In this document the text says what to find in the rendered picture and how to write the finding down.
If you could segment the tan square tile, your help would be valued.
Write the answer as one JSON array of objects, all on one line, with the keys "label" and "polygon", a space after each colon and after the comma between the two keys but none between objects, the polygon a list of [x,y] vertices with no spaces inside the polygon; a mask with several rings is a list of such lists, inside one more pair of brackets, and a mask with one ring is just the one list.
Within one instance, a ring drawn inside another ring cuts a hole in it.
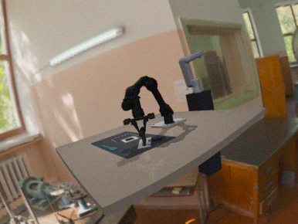
[{"label": "tan square tile", "polygon": [[123,140],[121,140],[121,141],[127,143],[127,142],[129,142],[129,141],[137,140],[137,139],[139,139],[139,138],[137,138],[137,137],[127,137],[127,138],[125,138],[125,139],[123,139]]}]

